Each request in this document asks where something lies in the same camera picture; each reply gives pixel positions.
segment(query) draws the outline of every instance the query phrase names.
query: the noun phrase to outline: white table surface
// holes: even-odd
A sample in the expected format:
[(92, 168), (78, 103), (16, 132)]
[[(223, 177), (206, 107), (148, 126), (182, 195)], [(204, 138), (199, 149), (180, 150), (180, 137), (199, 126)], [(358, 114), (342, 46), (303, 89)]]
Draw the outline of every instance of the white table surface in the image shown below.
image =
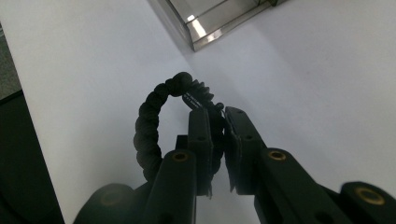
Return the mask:
[[(396, 196), (396, 1), (289, 0), (193, 53), (158, 0), (0, 1), (2, 22), (64, 220), (95, 190), (145, 182), (134, 122), (154, 87), (180, 71), (214, 102), (244, 109), (269, 147), (291, 152), (320, 184), (373, 183)], [(188, 112), (161, 112), (163, 155)], [(197, 223), (258, 223), (224, 168)]]

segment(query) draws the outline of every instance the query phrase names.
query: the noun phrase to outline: black surface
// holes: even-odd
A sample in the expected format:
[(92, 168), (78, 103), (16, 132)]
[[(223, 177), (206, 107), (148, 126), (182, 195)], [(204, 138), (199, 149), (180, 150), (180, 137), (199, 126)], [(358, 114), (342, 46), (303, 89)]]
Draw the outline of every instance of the black surface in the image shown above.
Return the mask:
[(0, 101), (0, 223), (64, 223), (22, 91)]

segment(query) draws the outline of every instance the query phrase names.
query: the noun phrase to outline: black segmented hose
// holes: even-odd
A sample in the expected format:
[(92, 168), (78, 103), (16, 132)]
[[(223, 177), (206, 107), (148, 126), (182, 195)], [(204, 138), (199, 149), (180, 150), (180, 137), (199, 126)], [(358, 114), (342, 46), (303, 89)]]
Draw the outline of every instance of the black segmented hose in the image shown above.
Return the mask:
[(222, 104), (213, 105), (211, 102), (213, 95), (208, 92), (208, 88), (205, 88), (204, 83), (198, 83), (198, 85), (197, 83), (197, 80), (192, 82), (190, 74), (186, 72), (178, 73), (173, 78), (167, 79), (165, 83), (159, 84), (139, 108), (139, 117), (135, 124), (134, 147), (137, 150), (137, 162), (143, 168), (143, 175), (148, 182), (155, 179), (163, 160), (161, 148), (158, 146), (159, 135), (157, 129), (160, 123), (161, 107), (165, 104), (169, 95), (178, 97), (187, 93), (188, 97), (194, 97), (198, 105), (210, 106), (208, 112), (214, 141), (213, 174), (219, 169), (223, 154), (223, 148), (220, 145), (224, 126), (221, 116)]

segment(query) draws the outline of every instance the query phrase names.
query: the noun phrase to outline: gray floor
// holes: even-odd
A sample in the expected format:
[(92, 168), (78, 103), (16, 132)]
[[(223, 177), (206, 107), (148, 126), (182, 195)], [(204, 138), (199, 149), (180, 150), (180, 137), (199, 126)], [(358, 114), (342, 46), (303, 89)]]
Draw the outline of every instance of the gray floor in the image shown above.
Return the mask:
[(0, 100), (21, 90), (21, 83), (9, 52), (6, 36), (2, 34), (3, 29), (0, 28)]

